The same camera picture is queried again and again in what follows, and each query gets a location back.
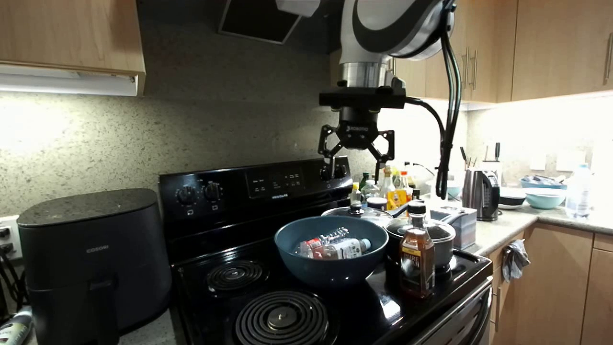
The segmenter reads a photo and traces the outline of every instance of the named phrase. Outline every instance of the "oven handle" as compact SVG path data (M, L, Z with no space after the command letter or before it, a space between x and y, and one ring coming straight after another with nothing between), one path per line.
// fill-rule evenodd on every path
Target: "oven handle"
M423 340L429 340L436 330L440 330L453 315L457 315L461 309L465 309L471 302L475 302L478 296L486 294L486 305L484 305L484 315L482 321L473 336L473 345L480 344L480 338L484 336L488 319L490 319L490 309L492 309L492 277L486 277L486 280L473 290L465 300L461 300L452 311L448 311L434 326L430 326L425 334L419 336L415 344L423 344Z

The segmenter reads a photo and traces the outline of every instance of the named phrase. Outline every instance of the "coil burner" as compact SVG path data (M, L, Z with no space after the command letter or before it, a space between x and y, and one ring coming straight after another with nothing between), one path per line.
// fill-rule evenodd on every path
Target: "coil burner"
M264 269L252 261L235 261L212 269L206 286L212 294L227 294L264 280Z
M325 307L298 292L258 296L235 321L235 336L243 345L316 345L325 342L327 328Z

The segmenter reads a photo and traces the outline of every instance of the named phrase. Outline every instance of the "wall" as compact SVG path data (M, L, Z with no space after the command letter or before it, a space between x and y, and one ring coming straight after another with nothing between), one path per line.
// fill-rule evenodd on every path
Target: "wall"
M317 106L327 27L304 22L283 47L222 37L203 4L139 4L139 98L0 95L0 215L82 192L155 190L164 173L317 158L319 127L337 125ZM436 156L429 116L407 114L381 116L381 129L400 131L400 156ZM356 175L373 169L367 154L348 158Z
M593 171L593 204L611 210L613 95L513 102L467 114L467 152L478 160L501 142L503 185L524 175L570 177L586 162Z

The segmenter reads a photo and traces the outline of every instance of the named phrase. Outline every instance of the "black air fryer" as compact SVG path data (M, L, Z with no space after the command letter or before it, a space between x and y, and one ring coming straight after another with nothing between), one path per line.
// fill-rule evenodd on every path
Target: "black air fryer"
M151 190L51 200L17 223L38 344L116 344L166 311L170 269Z

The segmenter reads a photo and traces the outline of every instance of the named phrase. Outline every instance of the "oven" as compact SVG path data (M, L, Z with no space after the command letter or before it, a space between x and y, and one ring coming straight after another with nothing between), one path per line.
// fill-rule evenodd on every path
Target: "oven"
M185 344L478 344L492 265L453 252L434 294L411 300L390 259L361 284L314 290L273 246L279 227L346 206L348 162L321 160L162 175L158 196Z

